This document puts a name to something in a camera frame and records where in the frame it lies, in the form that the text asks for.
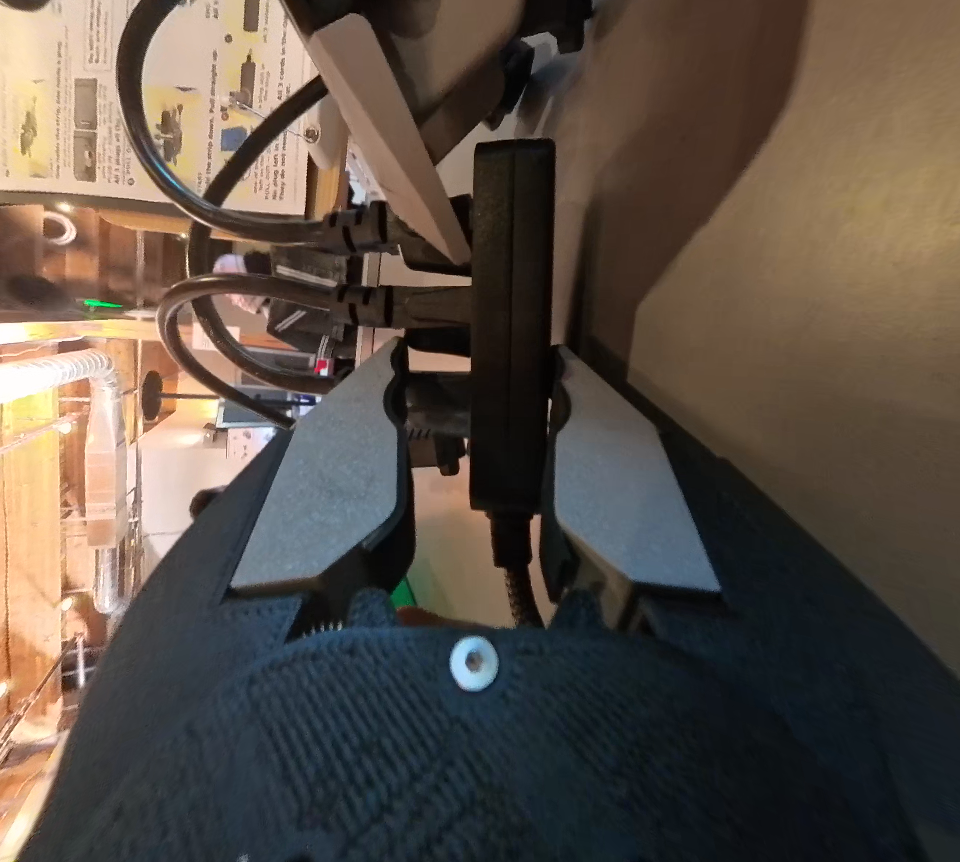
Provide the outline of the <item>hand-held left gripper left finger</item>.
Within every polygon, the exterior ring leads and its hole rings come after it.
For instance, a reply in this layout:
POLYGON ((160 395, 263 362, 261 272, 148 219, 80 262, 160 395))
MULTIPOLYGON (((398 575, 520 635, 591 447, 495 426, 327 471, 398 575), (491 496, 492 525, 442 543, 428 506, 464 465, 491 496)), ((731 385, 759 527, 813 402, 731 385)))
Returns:
POLYGON ((410 510, 406 344, 391 339, 294 427, 231 581, 234 592, 312 588, 373 552, 410 510))

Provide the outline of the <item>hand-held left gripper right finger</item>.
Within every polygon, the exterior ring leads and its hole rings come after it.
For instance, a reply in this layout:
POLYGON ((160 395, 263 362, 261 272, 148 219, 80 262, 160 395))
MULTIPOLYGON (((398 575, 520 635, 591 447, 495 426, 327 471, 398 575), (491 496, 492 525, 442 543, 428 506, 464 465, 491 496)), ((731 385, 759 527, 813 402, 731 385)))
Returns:
POLYGON ((722 598, 690 505, 655 425, 565 346, 555 347, 541 503, 550 601, 722 598))

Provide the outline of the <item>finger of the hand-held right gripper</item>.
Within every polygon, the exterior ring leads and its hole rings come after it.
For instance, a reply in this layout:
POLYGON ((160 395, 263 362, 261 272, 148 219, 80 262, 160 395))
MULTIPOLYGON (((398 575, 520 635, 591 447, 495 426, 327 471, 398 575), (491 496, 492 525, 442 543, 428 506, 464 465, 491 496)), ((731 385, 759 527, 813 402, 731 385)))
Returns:
POLYGON ((318 29, 309 54, 391 211, 454 264, 472 250, 375 30, 349 14, 318 29))

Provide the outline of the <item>black power strip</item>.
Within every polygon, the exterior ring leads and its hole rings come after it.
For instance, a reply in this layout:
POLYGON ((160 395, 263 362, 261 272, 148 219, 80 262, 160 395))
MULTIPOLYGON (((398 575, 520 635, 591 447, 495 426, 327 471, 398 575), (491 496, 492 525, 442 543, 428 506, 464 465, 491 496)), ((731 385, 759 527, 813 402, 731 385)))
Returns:
POLYGON ((492 516, 541 505, 553 362, 556 146, 479 145, 472 204, 470 502, 492 516))

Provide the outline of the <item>printed instruction board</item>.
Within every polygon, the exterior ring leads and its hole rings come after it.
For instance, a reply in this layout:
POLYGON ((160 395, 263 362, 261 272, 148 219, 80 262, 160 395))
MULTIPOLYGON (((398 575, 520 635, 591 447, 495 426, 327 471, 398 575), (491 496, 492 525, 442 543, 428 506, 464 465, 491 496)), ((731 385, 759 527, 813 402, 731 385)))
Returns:
MULTIPOLYGON (((2 0, 2 192, 165 201, 127 137, 117 50, 139 0, 2 0)), ((147 49, 147 142, 203 195, 316 74, 277 0, 177 0, 147 49)))

